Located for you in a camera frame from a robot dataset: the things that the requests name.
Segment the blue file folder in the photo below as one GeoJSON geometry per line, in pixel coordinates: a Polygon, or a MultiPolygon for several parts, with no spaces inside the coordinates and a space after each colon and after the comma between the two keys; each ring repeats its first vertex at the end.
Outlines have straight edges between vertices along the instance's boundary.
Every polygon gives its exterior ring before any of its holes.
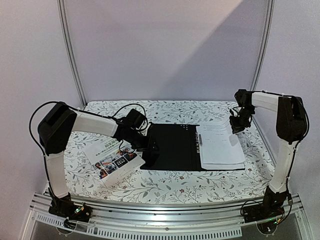
{"type": "Polygon", "coordinates": [[[158,155],[143,153],[142,170],[153,171],[214,171],[201,167],[200,145],[192,124],[154,124],[153,134],[159,146],[158,155]]]}

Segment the colour printed brochure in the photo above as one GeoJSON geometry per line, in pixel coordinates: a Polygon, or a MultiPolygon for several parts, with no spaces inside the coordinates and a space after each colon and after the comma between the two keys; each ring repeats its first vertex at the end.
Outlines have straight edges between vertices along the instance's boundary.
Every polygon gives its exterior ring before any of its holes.
{"type": "Polygon", "coordinates": [[[131,149],[128,142],[121,143],[108,137],[95,141],[83,149],[94,172],[110,187],[139,170],[145,161],[131,149]]]}

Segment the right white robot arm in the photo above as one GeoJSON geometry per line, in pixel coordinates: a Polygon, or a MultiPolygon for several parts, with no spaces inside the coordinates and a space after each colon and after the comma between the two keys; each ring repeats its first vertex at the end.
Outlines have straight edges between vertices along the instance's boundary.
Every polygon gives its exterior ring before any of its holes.
{"type": "Polygon", "coordinates": [[[279,138],[276,167],[265,189],[262,204],[258,208],[262,218],[269,218],[283,205],[289,195],[289,177],[297,148],[309,130],[308,115],[299,96],[239,89],[234,97],[239,111],[230,111],[229,122],[233,134],[251,127],[251,118],[256,108],[276,113],[275,128],[279,138]]]}

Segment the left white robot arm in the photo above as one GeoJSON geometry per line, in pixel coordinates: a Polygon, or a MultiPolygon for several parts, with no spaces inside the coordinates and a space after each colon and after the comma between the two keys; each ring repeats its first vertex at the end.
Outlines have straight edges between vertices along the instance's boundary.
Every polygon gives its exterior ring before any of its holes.
{"type": "Polygon", "coordinates": [[[133,150],[142,153],[147,164],[155,162],[160,155],[160,147],[151,133],[154,124],[136,109],[117,118],[76,109],[62,101],[51,104],[53,107],[40,121],[37,132],[49,187],[58,198],[54,207],[63,217],[70,217],[75,211],[74,205],[64,198],[69,194],[64,158],[73,133],[98,134],[127,142],[133,150]]]}

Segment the floral patterned table mat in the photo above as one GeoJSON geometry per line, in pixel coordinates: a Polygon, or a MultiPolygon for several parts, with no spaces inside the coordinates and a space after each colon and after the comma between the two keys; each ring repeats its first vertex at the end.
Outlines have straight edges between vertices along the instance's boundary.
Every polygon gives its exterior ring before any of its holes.
{"type": "MultiPolygon", "coordinates": [[[[103,116],[123,116],[134,107],[146,111],[154,123],[195,125],[226,118],[235,105],[233,101],[113,100],[91,101],[85,110],[103,116]]],[[[275,171],[273,160],[254,125],[239,133],[238,138],[245,156],[244,170],[137,170],[106,186],[83,151],[104,136],[74,132],[64,157],[57,161],[59,179],[73,196],[130,203],[219,203],[261,197],[275,171]]]]}

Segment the right aluminium frame post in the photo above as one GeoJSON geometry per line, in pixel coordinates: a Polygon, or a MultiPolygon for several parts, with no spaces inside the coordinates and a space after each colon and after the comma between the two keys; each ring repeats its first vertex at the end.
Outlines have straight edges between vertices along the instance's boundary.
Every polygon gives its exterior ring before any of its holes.
{"type": "Polygon", "coordinates": [[[274,13],[274,7],[275,7],[275,1],[274,0],[268,0],[266,5],[266,13],[264,18],[264,24],[262,28],[262,36],[258,51],[258,58],[255,65],[254,75],[252,82],[250,84],[249,90],[255,91],[257,88],[257,84],[259,81],[259,77],[262,71],[264,58],[267,51],[268,41],[270,37],[271,32],[271,26],[272,26],[272,19],[273,19],[273,13],[274,13]]]}

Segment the aluminium frame post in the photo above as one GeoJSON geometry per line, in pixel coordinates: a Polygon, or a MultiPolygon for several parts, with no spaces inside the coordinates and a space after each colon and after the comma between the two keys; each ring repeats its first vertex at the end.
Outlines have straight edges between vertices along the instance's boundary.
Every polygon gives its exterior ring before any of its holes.
{"type": "Polygon", "coordinates": [[[56,2],[57,2],[58,13],[59,13],[59,20],[61,24],[62,37],[64,40],[64,45],[66,49],[66,54],[67,54],[71,74],[73,77],[73,81],[75,84],[75,88],[76,88],[81,106],[84,108],[88,102],[86,99],[85,90],[83,87],[83,83],[81,81],[81,77],[78,71],[78,66],[77,66],[77,62],[74,54],[74,49],[73,49],[73,44],[71,40],[68,19],[67,19],[66,1],[57,0],[56,2]]]}
{"type": "Polygon", "coordinates": [[[270,37],[271,32],[271,26],[272,26],[272,19],[273,19],[273,13],[274,13],[274,7],[275,7],[275,1],[274,0],[268,0],[266,5],[266,13],[264,18],[264,24],[262,28],[262,36],[258,51],[258,58],[255,65],[254,75],[252,82],[250,84],[249,90],[255,91],[257,88],[257,84],[259,81],[259,77],[262,71],[264,58],[267,51],[268,41],[270,37]]]}

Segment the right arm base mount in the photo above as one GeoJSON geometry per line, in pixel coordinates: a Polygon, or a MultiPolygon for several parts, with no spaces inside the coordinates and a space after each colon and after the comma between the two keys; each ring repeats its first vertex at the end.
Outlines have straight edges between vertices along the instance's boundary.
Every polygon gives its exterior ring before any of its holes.
{"type": "Polygon", "coordinates": [[[244,218],[245,223],[256,222],[260,220],[273,220],[276,216],[279,219],[274,220],[274,225],[279,225],[285,221],[292,211],[292,195],[285,194],[282,196],[264,196],[263,201],[258,203],[254,200],[246,201],[240,208],[240,215],[244,218]],[[283,207],[284,201],[287,200],[290,208],[285,212],[283,207]]]}

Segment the aluminium front rail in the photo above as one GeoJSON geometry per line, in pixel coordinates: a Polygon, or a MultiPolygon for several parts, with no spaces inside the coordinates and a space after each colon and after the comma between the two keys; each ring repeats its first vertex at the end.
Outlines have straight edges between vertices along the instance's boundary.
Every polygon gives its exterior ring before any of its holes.
{"type": "MultiPolygon", "coordinates": [[[[236,200],[218,203],[187,203],[187,204],[146,204],[122,201],[98,201],[89,198],[73,197],[76,204],[86,203],[92,208],[88,223],[99,225],[121,225],[121,226],[146,226],[147,228],[173,227],[174,229],[192,227],[200,230],[223,229],[230,226],[256,226],[265,220],[245,223],[240,215],[241,206],[244,201],[236,200]]],[[[45,214],[61,220],[63,217],[49,213],[51,197],[45,194],[35,193],[30,204],[29,216],[25,224],[24,236],[31,235],[35,221],[32,219],[36,214],[45,214]]],[[[278,225],[280,229],[288,229],[289,232],[298,231],[306,235],[308,231],[308,220],[296,194],[293,196],[292,210],[288,218],[278,225]]]]}

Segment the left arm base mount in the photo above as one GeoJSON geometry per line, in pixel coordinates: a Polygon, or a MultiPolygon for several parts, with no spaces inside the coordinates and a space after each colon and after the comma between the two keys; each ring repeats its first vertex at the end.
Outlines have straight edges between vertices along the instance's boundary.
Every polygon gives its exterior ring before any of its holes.
{"type": "Polygon", "coordinates": [[[53,197],[48,210],[52,215],[85,223],[89,222],[92,211],[93,209],[86,203],[82,205],[75,204],[70,194],[62,198],[53,197]]]}

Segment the left aluminium frame post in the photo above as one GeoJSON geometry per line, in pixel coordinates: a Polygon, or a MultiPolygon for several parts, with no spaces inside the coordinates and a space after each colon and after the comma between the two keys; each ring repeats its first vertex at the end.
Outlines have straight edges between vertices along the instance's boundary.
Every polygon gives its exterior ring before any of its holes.
{"type": "Polygon", "coordinates": [[[67,19],[66,1],[57,0],[56,2],[57,2],[58,13],[59,13],[59,20],[61,24],[62,37],[64,40],[64,45],[66,49],[66,54],[67,54],[71,74],[73,77],[73,81],[75,84],[75,88],[76,88],[81,106],[84,108],[88,102],[86,99],[85,90],[83,87],[83,83],[81,81],[81,77],[78,71],[78,66],[77,66],[77,62],[74,54],[74,49],[73,49],[73,44],[71,40],[68,19],[67,19]]]}

